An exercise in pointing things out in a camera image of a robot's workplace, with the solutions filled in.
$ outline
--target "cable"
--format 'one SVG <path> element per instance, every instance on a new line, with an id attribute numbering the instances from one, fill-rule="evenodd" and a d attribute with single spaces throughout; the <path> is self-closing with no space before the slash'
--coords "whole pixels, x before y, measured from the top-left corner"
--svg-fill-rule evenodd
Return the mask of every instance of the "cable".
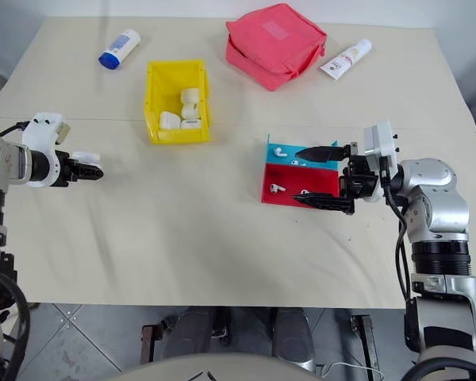
<path id="1" fill-rule="evenodd" d="M 8 342 L 10 342 L 12 344 L 16 344 L 16 339 L 13 338 L 12 336 L 9 336 L 6 333 L 3 333 L 3 338 L 6 339 Z"/>
<path id="2" fill-rule="evenodd" d="M 458 368 L 476 375 L 476 364 L 474 363 L 451 357 L 436 357 L 435 359 L 426 360 L 415 365 L 405 373 L 402 381 L 419 381 L 433 371 L 439 371 L 444 368 Z"/>
<path id="3" fill-rule="evenodd" d="M 397 269 L 398 282 L 400 283 L 400 288 L 402 294 L 404 295 L 404 300 L 408 300 L 411 296 L 411 281 L 409 278 L 409 265 L 407 264 L 407 257 L 405 255 L 405 245 L 404 245 L 404 235 L 407 231 L 407 225 L 405 223 L 404 214 L 398 209 L 395 200 L 393 200 L 393 195 L 391 194 L 390 187 L 384 187 L 386 194 L 386 200 L 391 210 L 395 213 L 398 218 L 399 223 L 399 233 L 397 238 L 397 243 L 395 244 L 395 268 Z M 402 277 L 400 259 L 402 259 L 402 264 L 404 268 L 405 282 Z"/>
<path id="4" fill-rule="evenodd" d="M 321 373 L 321 378 L 325 378 L 329 373 L 330 371 L 332 370 L 333 366 L 334 365 L 344 365 L 346 367 L 351 367 L 351 368 L 359 368 L 359 369 L 365 369 L 367 371 L 376 371 L 377 373 L 379 373 L 381 375 L 381 381 L 384 380 L 385 376 L 384 376 L 384 373 L 382 373 L 381 371 L 379 371 L 378 369 L 375 369 L 375 368 L 369 368 L 369 367 L 363 367 L 363 366 L 360 366 L 360 365 L 354 365 L 354 364 L 349 364 L 349 363 L 343 363 L 341 361 L 337 361 L 335 363 L 331 363 L 329 364 L 328 368 L 326 369 L 326 371 L 324 371 L 324 368 L 323 368 L 323 371 Z"/>
<path id="5" fill-rule="evenodd" d="M 25 131 L 26 126 L 29 125 L 29 121 L 19 121 L 12 127 L 9 127 L 8 129 L 4 129 L 3 131 L 0 132 L 0 137 L 4 137 L 8 133 L 12 133 L 13 131 L 20 129 L 21 131 Z"/>
<path id="6" fill-rule="evenodd" d="M 13 296 L 17 304 L 19 329 L 17 331 L 16 344 L 10 357 L 9 366 L 3 376 L 4 381 L 14 381 L 19 372 L 19 368 L 25 358 L 26 345 L 30 333 L 30 311 L 25 295 L 19 286 L 8 276 L 0 274 L 0 284 L 2 284 Z"/>

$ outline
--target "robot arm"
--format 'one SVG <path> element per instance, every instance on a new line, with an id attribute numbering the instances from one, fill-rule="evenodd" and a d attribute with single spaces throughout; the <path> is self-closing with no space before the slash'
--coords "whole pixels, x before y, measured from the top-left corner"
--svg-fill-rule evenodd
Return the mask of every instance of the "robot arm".
<path id="1" fill-rule="evenodd" d="M 356 143 L 298 152 L 306 160 L 348 163 L 340 176 L 338 198 L 310 193 L 294 197 L 318 209 L 353 214 L 357 198 L 377 202 L 386 196 L 402 227 L 396 260 L 406 301 L 405 342 L 420 353 L 404 379 L 469 379 L 476 375 L 476 278 L 470 275 L 467 246 L 469 209 L 456 190 L 456 174 L 441 160 L 397 164 L 395 137 L 390 124 L 383 122 L 366 130 L 363 156 Z M 404 233 L 415 268 L 409 276 L 404 263 L 405 285 L 399 264 L 401 254 L 405 261 Z M 416 296 L 411 297 L 411 286 Z"/>
<path id="2" fill-rule="evenodd" d="M 7 229 L 3 225 L 2 207 L 10 184 L 27 183 L 31 187 L 67 187 L 78 179 L 100 179 L 100 167 L 81 163 L 55 146 L 65 139 L 69 126 L 59 114 L 39 113 L 25 127 L 22 144 L 0 137 L 0 248 L 6 245 Z M 29 335 L 29 310 L 25 296 L 16 284 L 12 254 L 0 250 L 0 380 L 15 379 L 25 354 Z M 1 322 L 6 319 L 4 309 L 17 303 L 20 329 L 9 365 L 3 361 Z"/>

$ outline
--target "white wall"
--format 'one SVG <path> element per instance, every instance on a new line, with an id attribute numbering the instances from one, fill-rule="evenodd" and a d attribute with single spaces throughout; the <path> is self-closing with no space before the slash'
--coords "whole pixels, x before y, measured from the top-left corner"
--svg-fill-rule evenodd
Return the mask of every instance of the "white wall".
<path id="1" fill-rule="evenodd" d="M 239 17 L 275 0 L 0 0 L 0 73 L 9 75 L 45 16 Z M 434 28 L 476 107 L 476 0 L 290 0 L 313 21 Z"/>

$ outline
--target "pink cosmetic bag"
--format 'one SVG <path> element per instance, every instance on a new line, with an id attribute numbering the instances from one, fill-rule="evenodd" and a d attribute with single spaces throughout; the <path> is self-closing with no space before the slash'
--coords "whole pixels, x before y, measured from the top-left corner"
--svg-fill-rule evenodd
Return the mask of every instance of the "pink cosmetic bag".
<path id="1" fill-rule="evenodd" d="M 326 33 L 287 4 L 247 13 L 226 26 L 228 62 L 271 91 L 324 55 Z"/>

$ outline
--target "table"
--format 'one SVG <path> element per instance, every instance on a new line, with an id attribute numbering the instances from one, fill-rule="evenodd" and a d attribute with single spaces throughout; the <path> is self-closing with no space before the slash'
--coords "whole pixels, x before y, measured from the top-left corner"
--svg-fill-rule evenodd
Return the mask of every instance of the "table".
<path id="1" fill-rule="evenodd" d="M 105 175 L 10 187 L 7 248 L 29 301 L 403 308 L 397 221 L 382 202 L 357 202 L 352 217 L 259 202 L 268 133 L 363 148 L 362 129 L 216 123 L 208 144 L 152 146 L 141 121 L 68 122 L 59 149 L 99 152 Z M 439 158 L 458 174 L 476 275 L 476 135 L 393 128 L 400 159 Z"/>
<path id="2" fill-rule="evenodd" d="M 0 117 L 52 111 L 71 119 L 143 121 L 149 60 L 205 60 L 218 124 L 362 128 L 389 118 L 399 129 L 473 129 L 474 123 L 430 29 L 320 24 L 326 56 L 271 93 L 225 60 L 225 20 L 46 19 L 0 93 Z M 143 40 L 111 71 L 97 58 L 121 31 Z M 360 38 L 373 52 L 338 81 L 317 70 Z"/>

